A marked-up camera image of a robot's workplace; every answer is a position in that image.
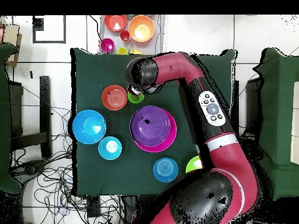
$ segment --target button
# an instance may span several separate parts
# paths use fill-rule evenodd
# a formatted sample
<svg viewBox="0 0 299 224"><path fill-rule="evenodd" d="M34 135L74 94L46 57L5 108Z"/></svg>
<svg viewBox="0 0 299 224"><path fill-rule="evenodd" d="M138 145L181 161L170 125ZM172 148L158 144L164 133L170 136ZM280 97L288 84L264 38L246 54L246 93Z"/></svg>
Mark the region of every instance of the button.
<svg viewBox="0 0 299 224"><path fill-rule="evenodd" d="M215 103L211 103L207 106L207 112L209 114L217 114L219 113L219 107Z"/></svg>

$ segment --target floor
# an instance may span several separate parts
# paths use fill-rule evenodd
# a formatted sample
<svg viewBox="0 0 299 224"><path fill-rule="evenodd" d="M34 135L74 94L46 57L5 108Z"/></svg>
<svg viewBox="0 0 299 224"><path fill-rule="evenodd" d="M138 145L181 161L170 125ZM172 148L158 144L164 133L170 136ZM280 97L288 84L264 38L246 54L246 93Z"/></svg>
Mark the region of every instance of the floor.
<svg viewBox="0 0 299 224"><path fill-rule="evenodd" d="M93 16L100 22L100 16ZM239 80L241 93L250 78L254 78L253 67L257 66L261 52L267 47L276 47L285 55L299 55L299 15L166 15L164 30L164 51L185 51L198 54L219 55L223 50L236 49L235 77ZM69 117L71 108L71 57L70 48L83 48L90 53L99 52L99 38L96 33L96 23L89 16L66 16L66 44L33 44L32 16L7 16L6 23L20 25L22 43L19 62L16 68L8 67L11 80L21 82L22 85L39 95L39 76L48 75L51 80L51 106L54 108L51 116L53 153L67 148L61 116ZM239 124L245 126L246 93L239 97ZM24 91L23 104L38 105L39 98ZM37 107L23 106L23 133L29 134L39 131L39 110ZM16 158L23 154L17 150ZM38 146L26 149L26 154L20 161L41 158ZM47 167L66 167L71 164L70 159L61 159L50 163ZM45 206L50 201L53 212L55 210L56 195L49 192L55 190L55 184L44 181L40 176L37 181L32 180L25 189L23 197L23 214L26 222L33 224L85 224L81 217L85 212L78 213L68 209L63 213L59 209L55 215ZM109 196L102 200L110 200L117 207L116 202ZM101 222L103 219L89 219L90 222ZM117 223L119 216L114 215L112 222Z"/></svg>

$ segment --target dark green tablecloth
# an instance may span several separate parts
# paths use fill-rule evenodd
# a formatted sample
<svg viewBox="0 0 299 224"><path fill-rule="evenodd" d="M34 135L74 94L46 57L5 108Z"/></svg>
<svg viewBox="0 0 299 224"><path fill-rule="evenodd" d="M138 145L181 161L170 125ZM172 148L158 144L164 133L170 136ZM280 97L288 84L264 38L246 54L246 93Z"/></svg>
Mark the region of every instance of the dark green tablecloth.
<svg viewBox="0 0 299 224"><path fill-rule="evenodd" d="M9 173L11 162L11 105L9 100L8 76L4 70L5 61L15 52L11 44L0 45L0 190L18 193L20 185Z"/></svg>
<svg viewBox="0 0 299 224"><path fill-rule="evenodd" d="M299 165L290 162L294 82L299 81L299 57L284 56L268 48L256 69L264 79L260 93L263 121L259 143L267 155L261 165L272 180L275 200L299 197Z"/></svg>
<svg viewBox="0 0 299 224"><path fill-rule="evenodd" d="M185 172L187 162L197 155L192 143L179 99L178 83L169 82L155 96L146 96L139 104L129 101L119 111L109 111L101 101L105 87L116 84L126 87L125 70L127 64L140 55L92 55L74 49L72 63L75 63L75 87L77 112L91 109L101 113L107 123L105 136L118 138L123 146L116 160L104 160L98 153L98 143L77 146L78 195L99 194L159 194L166 184L159 182L153 175L154 163L162 157L175 160L179 174ZM222 91L226 101L231 101L231 72L234 50L223 56L199 56ZM160 153L148 153L134 143L129 122L131 116L142 106L152 105L169 111L177 124L178 132L174 143Z"/></svg>

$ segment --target red robot arm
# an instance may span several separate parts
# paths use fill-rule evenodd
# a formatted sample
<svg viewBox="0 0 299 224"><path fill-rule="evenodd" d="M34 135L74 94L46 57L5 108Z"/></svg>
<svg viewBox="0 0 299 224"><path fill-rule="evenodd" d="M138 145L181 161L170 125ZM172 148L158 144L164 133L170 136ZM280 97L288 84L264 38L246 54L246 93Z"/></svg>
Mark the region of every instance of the red robot arm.
<svg viewBox="0 0 299 224"><path fill-rule="evenodd" d="M210 168L199 180L185 184L151 224L226 224L239 214L248 212L258 196L258 184L252 167L238 143L223 101L218 98L219 92L216 92L213 80L204 75L202 67L195 55L182 52L138 58L127 67L128 89L134 95L149 93L149 89L178 80L193 142L203 166ZM217 183L218 187L211 189L211 185ZM183 201L178 199L185 194L188 197ZM209 204L210 213L202 215L204 211L201 208L206 207L204 204ZM209 217L215 215L213 211L222 211L218 214L221 217Z"/></svg>

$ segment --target light blue bowl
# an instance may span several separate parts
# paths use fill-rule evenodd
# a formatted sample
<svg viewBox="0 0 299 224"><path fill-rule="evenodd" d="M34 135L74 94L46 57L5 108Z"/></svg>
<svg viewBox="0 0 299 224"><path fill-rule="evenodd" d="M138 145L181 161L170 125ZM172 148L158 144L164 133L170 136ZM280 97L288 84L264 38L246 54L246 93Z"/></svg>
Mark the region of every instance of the light blue bowl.
<svg viewBox="0 0 299 224"><path fill-rule="evenodd" d="M95 144L106 133L106 122L104 117L97 111L80 111L74 118L72 131L79 142Z"/></svg>
<svg viewBox="0 0 299 224"><path fill-rule="evenodd" d="M154 176L161 182L171 182L179 172L178 165L170 158L161 158L154 164Z"/></svg>
<svg viewBox="0 0 299 224"><path fill-rule="evenodd" d="M102 158L106 160L115 160L121 154L121 143L113 137L107 136L100 141L98 150Z"/></svg>

